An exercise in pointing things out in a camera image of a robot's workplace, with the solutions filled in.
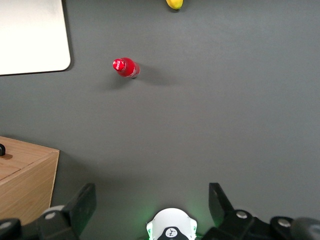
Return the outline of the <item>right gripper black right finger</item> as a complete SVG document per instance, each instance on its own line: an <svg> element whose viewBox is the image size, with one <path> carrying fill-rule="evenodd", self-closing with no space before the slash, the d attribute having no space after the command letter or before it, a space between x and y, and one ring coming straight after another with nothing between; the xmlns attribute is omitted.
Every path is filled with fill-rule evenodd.
<svg viewBox="0 0 320 240"><path fill-rule="evenodd" d="M208 187L208 207L214 227L203 240L318 240L320 221L275 216L266 223L248 211L234 209L219 183Z"/></svg>

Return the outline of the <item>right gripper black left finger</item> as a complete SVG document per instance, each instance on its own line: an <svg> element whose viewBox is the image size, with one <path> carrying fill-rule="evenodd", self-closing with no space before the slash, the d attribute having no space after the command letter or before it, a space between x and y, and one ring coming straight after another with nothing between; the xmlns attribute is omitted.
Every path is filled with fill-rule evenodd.
<svg viewBox="0 0 320 240"><path fill-rule="evenodd" d="M85 184L65 205L45 210L22 225L18 218L0 220L2 240L79 240L97 207L96 185Z"/></svg>

